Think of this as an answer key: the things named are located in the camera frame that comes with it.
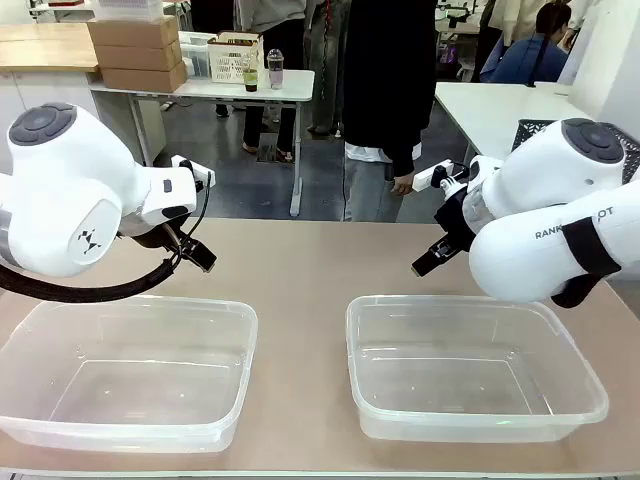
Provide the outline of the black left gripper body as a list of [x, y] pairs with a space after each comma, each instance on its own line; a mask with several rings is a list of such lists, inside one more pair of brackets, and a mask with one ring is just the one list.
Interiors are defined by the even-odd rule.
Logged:
[[129, 237], [148, 249], [164, 248], [176, 253], [179, 244], [186, 236], [181, 227], [186, 218], [175, 218], [162, 225], [151, 226], [139, 218], [124, 218], [119, 225], [118, 235]]

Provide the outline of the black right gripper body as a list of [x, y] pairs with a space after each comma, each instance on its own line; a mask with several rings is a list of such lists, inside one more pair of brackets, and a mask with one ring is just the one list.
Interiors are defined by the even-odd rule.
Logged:
[[436, 222], [446, 233], [445, 239], [450, 246], [470, 246], [476, 237], [463, 215], [463, 202], [467, 188], [463, 187], [450, 196], [436, 211]]

